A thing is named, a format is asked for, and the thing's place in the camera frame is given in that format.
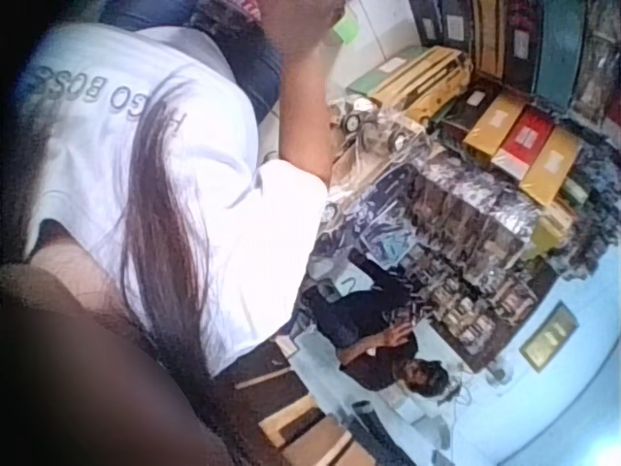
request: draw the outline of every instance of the man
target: man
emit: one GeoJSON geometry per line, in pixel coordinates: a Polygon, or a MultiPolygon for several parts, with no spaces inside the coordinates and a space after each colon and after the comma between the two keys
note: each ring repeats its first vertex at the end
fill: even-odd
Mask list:
{"type": "Polygon", "coordinates": [[[408,290],[361,252],[353,250],[349,260],[374,280],[373,289],[334,303],[316,287],[304,293],[318,330],[337,349],[341,370],[371,391],[403,381],[422,396],[442,394],[448,374],[441,364],[415,358],[418,344],[408,290]]]}

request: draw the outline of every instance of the hand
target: hand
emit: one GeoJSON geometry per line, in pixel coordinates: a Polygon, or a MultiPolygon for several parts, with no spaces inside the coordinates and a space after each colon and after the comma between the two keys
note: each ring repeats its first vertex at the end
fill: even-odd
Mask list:
{"type": "Polygon", "coordinates": [[[410,322],[401,325],[393,325],[379,334],[381,347],[395,348],[404,345],[409,340],[409,335],[414,327],[410,322]]]}
{"type": "Polygon", "coordinates": [[[345,0],[258,0],[263,29],[284,59],[303,59],[343,14],[345,0]]]}

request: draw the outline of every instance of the white t-shirt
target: white t-shirt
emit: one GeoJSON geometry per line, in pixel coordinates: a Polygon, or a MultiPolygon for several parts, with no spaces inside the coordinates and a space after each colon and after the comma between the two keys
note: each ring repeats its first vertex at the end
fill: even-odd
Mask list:
{"type": "MultiPolygon", "coordinates": [[[[21,114],[47,118],[50,131],[25,253],[41,222],[54,219],[119,284],[133,137],[148,98],[171,89],[167,168],[192,247],[209,252],[201,330],[216,375],[289,320],[327,193],[285,161],[257,169],[254,112],[206,35],[96,24],[48,34],[17,88],[21,114]]],[[[128,281],[130,304],[148,325],[135,277],[128,281]]]]}

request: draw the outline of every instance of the small round object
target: small round object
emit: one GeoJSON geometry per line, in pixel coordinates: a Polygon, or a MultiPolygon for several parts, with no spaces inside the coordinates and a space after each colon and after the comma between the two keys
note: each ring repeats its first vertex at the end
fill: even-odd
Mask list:
{"type": "Polygon", "coordinates": [[[358,114],[349,114],[343,120],[343,132],[345,134],[355,133],[362,126],[362,119],[358,114]]]}
{"type": "Polygon", "coordinates": [[[403,131],[395,131],[388,138],[388,149],[391,152],[398,152],[406,146],[408,135],[403,131]]]}

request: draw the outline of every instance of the framed picture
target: framed picture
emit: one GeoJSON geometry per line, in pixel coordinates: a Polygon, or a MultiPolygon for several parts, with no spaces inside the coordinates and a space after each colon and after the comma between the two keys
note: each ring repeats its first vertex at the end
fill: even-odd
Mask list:
{"type": "Polygon", "coordinates": [[[550,317],[522,346],[520,352],[537,372],[541,372],[577,327],[575,316],[563,301],[559,301],[550,317]]]}

